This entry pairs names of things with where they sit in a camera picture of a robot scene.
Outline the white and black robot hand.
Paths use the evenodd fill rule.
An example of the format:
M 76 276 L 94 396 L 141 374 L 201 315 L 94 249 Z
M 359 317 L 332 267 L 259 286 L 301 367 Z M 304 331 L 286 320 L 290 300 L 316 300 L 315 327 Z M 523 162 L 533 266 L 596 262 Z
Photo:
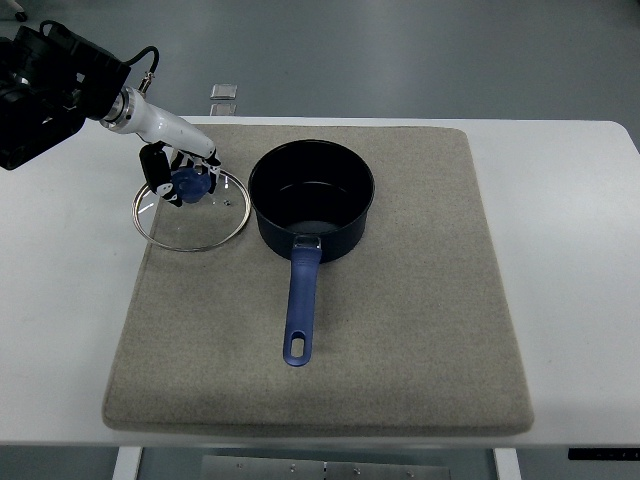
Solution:
M 221 162 L 214 142 L 183 118 L 148 103 L 139 91 L 123 88 L 101 125 L 144 142 L 139 159 L 146 184 L 165 201 L 180 207 L 215 191 Z

